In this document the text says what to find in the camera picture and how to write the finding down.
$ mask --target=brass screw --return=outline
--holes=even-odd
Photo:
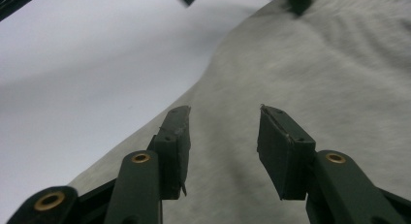
[[[332,161],[333,163],[339,163],[339,164],[343,164],[346,161],[343,156],[336,154],[336,153],[328,153],[326,155],[326,158]]]
[[[65,195],[61,191],[48,193],[34,204],[34,209],[37,211],[46,211],[55,208],[64,201],[64,198]]]
[[[133,158],[131,158],[131,161],[133,161],[133,163],[144,163],[148,160],[150,160],[150,156],[144,153],[136,154],[133,156]]]

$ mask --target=white surface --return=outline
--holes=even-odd
[[[34,0],[0,22],[0,223],[167,107],[268,1]]]

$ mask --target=crumpled fabric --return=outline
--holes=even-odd
[[[188,196],[163,202],[164,223],[309,223],[258,158],[265,104],[410,200],[410,91],[411,0],[314,0],[302,17],[273,0],[227,35],[192,88],[69,185],[84,194],[115,178],[167,111],[188,105]]]

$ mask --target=gray fabric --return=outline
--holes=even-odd
[[[411,199],[411,0],[316,0],[301,18],[274,0],[234,29],[171,108],[192,107],[188,196],[165,223],[308,223],[280,201],[256,152],[259,107],[284,110],[317,150],[350,155],[375,185]],[[166,111],[73,180],[80,194],[116,177]]]

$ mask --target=white backdrop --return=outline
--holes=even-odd
[[[193,85],[269,0],[34,0],[0,22],[0,223]]]

